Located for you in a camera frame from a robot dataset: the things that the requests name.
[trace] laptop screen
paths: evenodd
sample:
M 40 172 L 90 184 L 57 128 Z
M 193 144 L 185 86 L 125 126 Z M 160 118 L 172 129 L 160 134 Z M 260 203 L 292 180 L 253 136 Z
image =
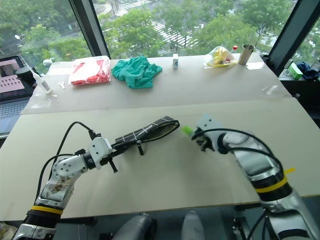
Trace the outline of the laptop screen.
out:
M 18 56 L 0 59 L 0 102 L 32 95 L 32 87 L 16 75 L 16 71 L 22 67 Z

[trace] white bottle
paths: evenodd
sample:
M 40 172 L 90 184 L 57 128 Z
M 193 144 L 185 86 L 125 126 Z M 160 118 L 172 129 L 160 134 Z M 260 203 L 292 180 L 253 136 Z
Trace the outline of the white bottle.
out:
M 178 54 L 177 53 L 173 54 L 172 66 L 174 69 L 178 68 Z
M 33 73 L 33 78 L 35 79 L 36 84 L 46 93 L 49 94 L 51 93 L 52 89 L 51 87 L 48 85 L 48 83 L 42 78 L 40 77 L 38 74 Z

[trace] crosswalk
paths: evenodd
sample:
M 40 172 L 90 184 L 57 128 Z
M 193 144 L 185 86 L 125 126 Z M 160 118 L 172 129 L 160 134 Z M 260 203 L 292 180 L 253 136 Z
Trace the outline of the crosswalk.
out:
M 115 15 L 118 17 L 122 17 L 123 15 L 126 15 L 128 13 L 128 10 L 142 6 L 144 4 L 149 4 L 149 3 L 151 3 L 151 1 L 149 1 L 149 0 L 138 0 L 136 2 L 129 2 L 129 3 L 121 4 L 119 6 L 119 11 Z M 196 39 L 193 39 L 192 36 L 190 36 L 190 35 L 182 36 L 180 34 L 180 32 L 173 31 L 170 28 L 165 29 L 165 25 L 163 25 L 160 22 L 152 21 L 151 24 L 152 24 L 154 30 L 158 34 L 163 36 L 164 42 L 169 43 L 171 41 L 177 41 L 180 47 L 186 46 L 188 48 L 190 48 L 198 43 L 198 41 Z
M 177 41 L 181 47 L 184 47 L 184 46 L 192 47 L 193 45 L 198 43 L 197 40 L 192 39 L 192 36 L 190 36 L 190 35 L 182 36 L 180 34 L 180 32 L 178 32 L 178 31 L 173 31 L 170 28 L 165 29 L 165 25 L 163 25 L 162 23 L 152 21 L 151 24 L 152 24 L 154 30 L 159 35 L 164 37 L 164 42 L 169 43 L 171 41 Z
M 149 1 L 149 0 L 139 0 L 139 1 L 135 1 L 135 2 L 128 2 L 128 3 L 121 4 L 119 6 L 119 8 L 120 8 L 120 10 L 129 10 L 129 9 L 133 9 L 133 8 L 139 7 L 144 4 L 149 4 L 149 3 L 151 3 L 151 1 Z

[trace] small white box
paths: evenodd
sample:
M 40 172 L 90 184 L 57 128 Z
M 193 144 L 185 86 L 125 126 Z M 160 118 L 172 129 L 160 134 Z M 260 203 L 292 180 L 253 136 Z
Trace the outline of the small white box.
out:
M 172 67 L 174 69 L 178 68 L 178 54 L 177 53 L 173 54 Z

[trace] black cable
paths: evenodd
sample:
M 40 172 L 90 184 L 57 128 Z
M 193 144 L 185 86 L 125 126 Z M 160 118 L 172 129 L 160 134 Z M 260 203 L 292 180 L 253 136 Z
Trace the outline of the black cable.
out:
M 284 174 L 284 168 L 278 158 L 276 158 L 273 154 L 267 153 L 265 151 L 255 149 L 255 148 L 249 148 L 249 147 L 227 147 L 229 151 L 246 151 L 246 152 L 254 152 L 258 154 L 263 154 L 271 159 L 273 159 L 280 167 L 280 171 Z
M 236 129 L 230 129 L 230 128 L 212 128 L 212 129 L 207 129 L 207 130 L 203 130 L 203 131 L 199 131 L 197 132 L 196 134 L 194 134 L 191 138 L 191 140 L 194 140 L 195 138 L 197 138 L 198 136 L 200 135 L 203 135 L 204 133 L 207 133 L 207 132 L 215 132 L 215 131 L 229 131 L 229 132 L 235 132 L 235 133 L 240 133 L 240 134 L 244 134 L 244 135 L 247 135 L 255 140 L 257 140 L 259 143 L 261 143 L 265 149 L 269 152 L 265 152 L 265 151 L 262 151 L 262 150 L 259 150 L 259 149 L 254 149 L 254 148 L 249 148 L 249 147 L 232 147 L 232 148 L 228 148 L 228 150 L 235 150 L 235 151 L 247 151 L 247 152 L 256 152 L 256 153 L 259 153 L 259 154 L 263 154 L 263 155 L 266 155 L 268 156 L 269 158 L 272 158 L 273 160 L 275 160 L 275 162 L 279 165 L 280 167 L 280 170 L 281 172 L 284 174 L 284 168 L 282 166 L 282 163 L 280 162 L 279 159 L 277 159 L 273 152 L 271 151 L 271 149 L 268 147 L 267 144 L 265 144 L 265 142 L 263 142 L 260 138 L 256 137 L 255 135 L 252 135 L 250 133 L 247 133 L 245 131 L 240 131 L 240 130 L 236 130 Z
M 253 224 L 252 228 L 250 229 L 250 232 L 248 234 L 248 237 L 246 238 L 246 240 L 250 240 L 252 235 L 254 234 L 257 226 L 259 225 L 259 223 L 261 222 L 261 220 L 267 215 L 267 211 L 263 210 L 263 213 L 261 214 L 261 216 L 256 220 L 256 222 Z
M 255 140 L 257 140 L 259 143 L 261 143 L 265 149 L 273 155 L 273 152 L 271 151 L 271 149 L 268 147 L 267 144 L 265 144 L 264 141 L 262 141 L 260 138 L 256 137 L 255 135 L 252 135 L 250 133 L 247 133 L 245 131 L 240 131 L 240 130 L 237 130 L 237 129 L 231 129 L 231 128 L 211 128 L 211 129 L 207 129 L 207 130 L 203 130 L 203 131 L 199 131 L 197 132 L 196 134 L 194 134 L 191 138 L 191 140 L 194 140 L 196 139 L 198 136 L 200 135 L 203 135 L 204 133 L 207 133 L 207 132 L 215 132 L 215 131 L 228 131 L 228 132 L 235 132 L 235 133 L 240 133 L 240 134 L 244 134 L 244 135 L 247 135 Z
M 41 190 L 41 183 L 42 183 L 42 178 L 44 176 L 44 173 L 45 173 L 45 170 L 46 170 L 46 167 L 47 165 L 54 159 L 54 158 L 57 158 L 57 157 L 60 157 L 60 156 L 73 156 L 73 154 L 58 154 L 58 155 L 55 155 L 53 157 L 50 157 L 48 161 L 46 161 L 46 163 L 43 165 L 42 167 L 42 170 L 41 170 L 41 173 L 40 173 L 40 177 L 39 177 L 39 181 L 38 181 L 38 187 L 36 189 L 36 195 L 35 195 L 35 200 L 37 200 L 37 197 L 39 196 L 40 194 L 40 190 Z
M 66 141 L 66 138 L 67 138 L 70 130 L 71 130 L 72 127 L 73 127 L 74 125 L 76 125 L 76 124 L 79 124 L 79 125 L 81 125 L 82 127 L 84 127 L 85 129 L 87 129 L 87 130 L 89 131 L 90 137 L 92 136 L 92 133 L 94 133 L 92 129 L 90 129 L 88 126 L 86 126 L 86 125 L 83 124 L 82 122 L 80 122 L 80 121 L 74 121 L 73 123 L 70 124 L 70 126 L 69 126 L 68 129 L 66 130 L 66 132 L 65 132 L 65 134 L 64 134 L 64 136 L 63 136 L 63 138 L 62 138 L 62 141 L 61 141 L 61 143 L 60 143 L 60 146 L 59 146 L 59 148 L 58 148 L 58 151 L 56 152 L 55 155 L 59 155 L 59 154 L 60 154 L 60 151 L 61 151 L 61 149 L 62 149 L 62 147 L 63 147 L 63 145 L 64 145 L 64 143 L 65 143 L 65 141 Z M 58 157 L 56 157 L 56 158 L 54 159 L 52 166 L 55 164 L 55 162 L 57 161 L 57 159 L 58 159 Z
M 264 220 L 263 227 L 262 227 L 261 240 L 265 240 L 266 239 L 266 230 L 267 230 L 267 223 L 266 223 L 266 220 Z

